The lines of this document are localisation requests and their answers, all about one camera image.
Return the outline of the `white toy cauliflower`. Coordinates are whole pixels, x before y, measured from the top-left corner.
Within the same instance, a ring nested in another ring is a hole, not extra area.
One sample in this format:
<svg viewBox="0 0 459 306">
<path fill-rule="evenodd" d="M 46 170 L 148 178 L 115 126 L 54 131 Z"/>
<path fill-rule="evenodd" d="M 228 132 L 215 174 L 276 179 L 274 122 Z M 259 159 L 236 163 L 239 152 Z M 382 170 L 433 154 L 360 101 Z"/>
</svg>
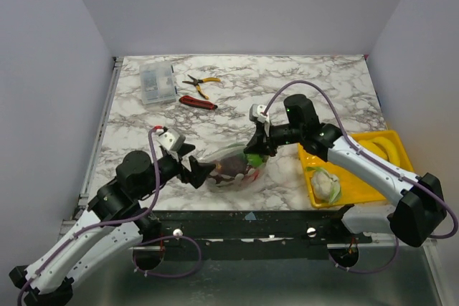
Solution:
<svg viewBox="0 0 459 306">
<path fill-rule="evenodd" d="M 341 198 L 341 184 L 337 175 L 327 170 L 317 170 L 311 178 L 315 197 L 329 204 L 334 204 Z"/>
</svg>

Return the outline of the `yellow plastic tray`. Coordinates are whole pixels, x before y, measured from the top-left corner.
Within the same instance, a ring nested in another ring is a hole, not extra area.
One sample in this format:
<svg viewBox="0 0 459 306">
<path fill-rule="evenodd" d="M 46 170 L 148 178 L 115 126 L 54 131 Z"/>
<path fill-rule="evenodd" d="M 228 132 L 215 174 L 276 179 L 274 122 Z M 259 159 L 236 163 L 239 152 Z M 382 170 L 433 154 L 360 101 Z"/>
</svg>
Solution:
<svg viewBox="0 0 459 306">
<path fill-rule="evenodd" d="M 351 134 L 351 137 L 355 141 L 371 140 L 379 136 L 384 137 L 394 143 L 399 154 L 399 167 L 406 171 L 413 172 L 414 170 L 410 162 L 410 159 L 396 131 L 383 130 Z M 303 174 L 306 181 L 306 190 L 308 192 L 311 206 L 313 208 L 326 209 L 332 206 L 344 206 L 347 204 L 362 204 L 367 202 L 386 200 L 385 197 L 381 195 L 375 188 L 372 188 L 369 184 L 365 183 L 360 178 L 349 173 L 343 168 L 335 166 L 332 163 L 325 163 L 320 158 L 312 156 L 311 154 L 307 153 L 300 144 L 298 144 L 298 155 L 301 161 Z M 315 168 L 324 168 L 329 173 L 332 173 L 339 177 L 339 182 L 341 185 L 341 196 L 335 203 L 327 203 L 317 198 L 314 194 L 311 179 L 313 177 L 313 173 L 315 172 Z"/>
</svg>

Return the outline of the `yellow toy banana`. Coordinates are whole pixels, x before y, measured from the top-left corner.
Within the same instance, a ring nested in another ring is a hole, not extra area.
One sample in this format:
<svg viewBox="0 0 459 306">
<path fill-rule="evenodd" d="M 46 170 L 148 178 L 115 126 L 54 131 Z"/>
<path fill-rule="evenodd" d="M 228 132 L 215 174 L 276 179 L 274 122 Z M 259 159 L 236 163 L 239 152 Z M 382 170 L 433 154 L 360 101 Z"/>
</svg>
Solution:
<svg viewBox="0 0 459 306">
<path fill-rule="evenodd" d="M 391 140 L 378 136 L 370 140 L 359 140 L 358 143 L 380 158 L 400 167 L 400 156 L 395 144 Z"/>
</svg>

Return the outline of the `clear zip top bag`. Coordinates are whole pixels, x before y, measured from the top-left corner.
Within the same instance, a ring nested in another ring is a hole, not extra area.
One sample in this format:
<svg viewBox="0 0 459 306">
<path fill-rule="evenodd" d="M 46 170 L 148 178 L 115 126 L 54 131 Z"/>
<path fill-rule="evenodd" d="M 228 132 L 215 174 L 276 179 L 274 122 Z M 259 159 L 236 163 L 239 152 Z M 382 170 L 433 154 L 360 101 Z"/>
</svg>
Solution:
<svg viewBox="0 0 459 306">
<path fill-rule="evenodd" d="M 264 176 L 270 156 L 246 153 L 245 147 L 233 143 L 200 159 L 215 165 L 205 183 L 211 192 L 242 191 Z"/>
</svg>

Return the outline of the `green toy watermelon ball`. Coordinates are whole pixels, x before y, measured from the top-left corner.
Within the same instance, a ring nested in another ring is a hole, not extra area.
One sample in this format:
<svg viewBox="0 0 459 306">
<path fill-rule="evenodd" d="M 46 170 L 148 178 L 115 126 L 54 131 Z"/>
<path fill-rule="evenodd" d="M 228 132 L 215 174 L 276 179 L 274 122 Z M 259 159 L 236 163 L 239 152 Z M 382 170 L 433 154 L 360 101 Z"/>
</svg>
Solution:
<svg viewBox="0 0 459 306">
<path fill-rule="evenodd" d="M 266 157 L 259 154 L 248 153 L 246 155 L 247 164 L 253 168 L 258 168 L 266 162 Z"/>
</svg>

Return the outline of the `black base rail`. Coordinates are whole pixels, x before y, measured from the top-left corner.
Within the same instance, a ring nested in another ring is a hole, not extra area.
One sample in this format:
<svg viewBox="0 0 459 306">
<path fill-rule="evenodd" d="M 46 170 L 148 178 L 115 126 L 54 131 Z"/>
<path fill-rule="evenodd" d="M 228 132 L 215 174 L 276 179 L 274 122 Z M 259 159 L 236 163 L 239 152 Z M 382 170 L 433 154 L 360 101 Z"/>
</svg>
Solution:
<svg viewBox="0 0 459 306">
<path fill-rule="evenodd" d="M 151 264 L 203 260 L 327 259 L 371 239 L 352 234 L 342 211 L 155 211 L 133 256 Z"/>
</svg>

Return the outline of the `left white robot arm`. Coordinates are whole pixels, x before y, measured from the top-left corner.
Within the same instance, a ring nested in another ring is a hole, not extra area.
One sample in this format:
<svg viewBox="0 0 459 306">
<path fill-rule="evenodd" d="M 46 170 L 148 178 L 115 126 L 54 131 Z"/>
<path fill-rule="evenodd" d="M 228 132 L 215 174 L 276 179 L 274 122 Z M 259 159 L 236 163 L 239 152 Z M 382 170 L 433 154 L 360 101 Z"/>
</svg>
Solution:
<svg viewBox="0 0 459 306">
<path fill-rule="evenodd" d="M 10 271 L 11 281 L 19 288 L 16 303 L 66 305 L 77 282 L 110 256 L 138 244 L 165 240 L 152 207 L 139 203 L 152 198 L 155 204 L 161 188 L 173 178 L 200 187 L 215 166 L 191 156 L 186 167 L 182 158 L 194 148 L 186 143 L 171 150 L 162 148 L 161 158 L 142 150 L 128 153 L 114 179 L 98 190 L 74 226 L 36 262 Z"/>
</svg>

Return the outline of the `yellow handled pliers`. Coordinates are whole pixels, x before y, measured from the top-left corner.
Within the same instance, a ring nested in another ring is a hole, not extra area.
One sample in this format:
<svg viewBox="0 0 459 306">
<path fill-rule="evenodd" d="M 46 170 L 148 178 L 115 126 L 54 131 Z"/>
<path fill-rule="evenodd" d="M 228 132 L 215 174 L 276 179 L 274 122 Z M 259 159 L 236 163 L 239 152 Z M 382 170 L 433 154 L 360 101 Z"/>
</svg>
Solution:
<svg viewBox="0 0 459 306">
<path fill-rule="evenodd" d="M 201 89 L 201 84 L 208 83 L 208 82 L 221 82 L 221 79 L 217 77 L 206 77 L 204 79 L 197 79 L 195 77 L 192 77 L 191 75 L 187 75 L 187 77 L 189 78 L 189 80 L 184 80 L 183 83 L 188 84 L 188 85 L 193 85 L 196 88 L 199 95 L 205 100 L 208 100 L 209 96 L 203 93 Z"/>
</svg>

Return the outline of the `dark maroon toy beet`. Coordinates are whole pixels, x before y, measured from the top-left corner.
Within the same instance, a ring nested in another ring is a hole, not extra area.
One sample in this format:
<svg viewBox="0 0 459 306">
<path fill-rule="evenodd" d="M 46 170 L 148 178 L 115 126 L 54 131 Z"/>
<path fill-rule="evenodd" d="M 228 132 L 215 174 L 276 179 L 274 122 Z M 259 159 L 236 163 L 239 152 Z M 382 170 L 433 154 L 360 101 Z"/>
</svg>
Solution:
<svg viewBox="0 0 459 306">
<path fill-rule="evenodd" d="M 244 154 L 227 156 L 216 160 L 216 172 L 220 175 L 235 177 L 238 173 L 246 173 L 247 159 Z"/>
</svg>

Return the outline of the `clear plastic parts box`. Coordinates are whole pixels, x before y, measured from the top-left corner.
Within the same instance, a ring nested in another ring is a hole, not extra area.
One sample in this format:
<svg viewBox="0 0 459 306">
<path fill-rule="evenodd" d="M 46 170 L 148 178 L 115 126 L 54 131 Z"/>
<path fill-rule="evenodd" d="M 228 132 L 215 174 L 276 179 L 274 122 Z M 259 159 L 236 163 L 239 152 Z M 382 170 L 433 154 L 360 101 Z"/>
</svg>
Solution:
<svg viewBox="0 0 459 306">
<path fill-rule="evenodd" d="M 169 62 L 140 66 L 141 100 L 144 105 L 175 102 L 177 99 L 174 68 Z"/>
</svg>

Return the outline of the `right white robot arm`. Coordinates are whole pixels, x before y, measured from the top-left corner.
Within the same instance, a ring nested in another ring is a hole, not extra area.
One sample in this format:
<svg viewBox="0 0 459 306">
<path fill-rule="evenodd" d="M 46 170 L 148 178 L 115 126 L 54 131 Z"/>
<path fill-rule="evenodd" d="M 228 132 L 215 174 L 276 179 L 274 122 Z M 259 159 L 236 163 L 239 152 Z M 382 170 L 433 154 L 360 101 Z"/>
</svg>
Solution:
<svg viewBox="0 0 459 306">
<path fill-rule="evenodd" d="M 255 133 L 245 148 L 249 154 L 274 156 L 278 147 L 294 143 L 324 162 L 332 163 L 352 173 L 375 188 L 393 206 L 386 215 L 349 209 L 341 219 L 330 225 L 331 237 L 347 242 L 362 232 L 391 233 L 400 241 L 420 247 L 445 219 L 440 180 L 426 173 L 418 176 L 406 171 L 359 145 L 343 130 L 322 123 L 311 100 L 305 95 L 285 98 L 288 122 L 272 125 L 265 105 L 253 105 L 249 119 L 255 123 Z"/>
</svg>

